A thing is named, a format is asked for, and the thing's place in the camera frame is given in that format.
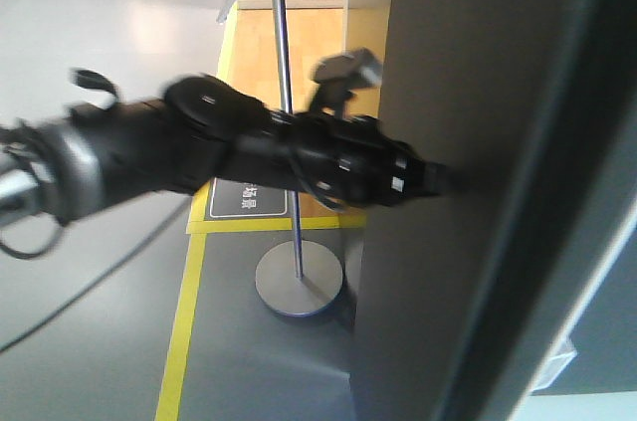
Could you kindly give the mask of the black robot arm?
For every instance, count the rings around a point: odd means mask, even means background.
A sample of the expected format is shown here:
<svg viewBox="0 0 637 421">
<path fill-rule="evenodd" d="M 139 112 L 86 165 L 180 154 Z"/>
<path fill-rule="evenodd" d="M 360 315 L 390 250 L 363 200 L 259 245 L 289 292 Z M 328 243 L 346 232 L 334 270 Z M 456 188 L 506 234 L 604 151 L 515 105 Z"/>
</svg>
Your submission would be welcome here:
<svg viewBox="0 0 637 421">
<path fill-rule="evenodd" d="M 159 99 L 1 132 L 1 222 L 46 213 L 60 227 L 152 191 L 192 195 L 218 178 L 309 193 L 324 207 L 394 206 L 443 194 L 442 164 L 346 117 L 354 77 L 318 79 L 310 107 L 271 111 L 223 81 L 191 76 Z"/>
</svg>

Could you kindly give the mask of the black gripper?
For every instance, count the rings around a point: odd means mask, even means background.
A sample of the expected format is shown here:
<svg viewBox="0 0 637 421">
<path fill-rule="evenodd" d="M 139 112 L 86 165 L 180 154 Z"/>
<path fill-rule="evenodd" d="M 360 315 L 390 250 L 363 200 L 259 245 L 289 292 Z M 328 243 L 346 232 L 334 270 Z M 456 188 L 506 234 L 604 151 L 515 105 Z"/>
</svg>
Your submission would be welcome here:
<svg viewBox="0 0 637 421">
<path fill-rule="evenodd" d="M 293 118 L 288 161 L 305 192 L 324 207 L 394 206 L 428 192 L 449 192 L 449 167 L 426 162 L 403 141 L 387 137 L 371 116 L 337 119 L 301 113 Z"/>
</svg>

